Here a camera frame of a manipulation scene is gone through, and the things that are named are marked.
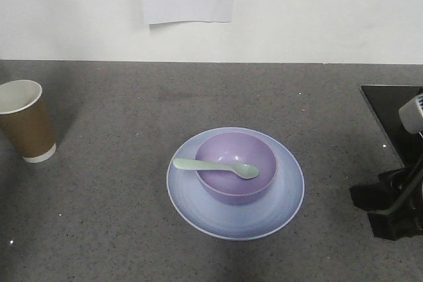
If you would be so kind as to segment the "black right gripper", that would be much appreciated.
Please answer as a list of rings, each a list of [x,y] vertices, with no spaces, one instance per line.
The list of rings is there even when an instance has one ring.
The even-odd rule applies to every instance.
[[[422,235],[422,168],[379,175],[375,184],[350,188],[355,207],[367,212],[373,235],[386,240]]]

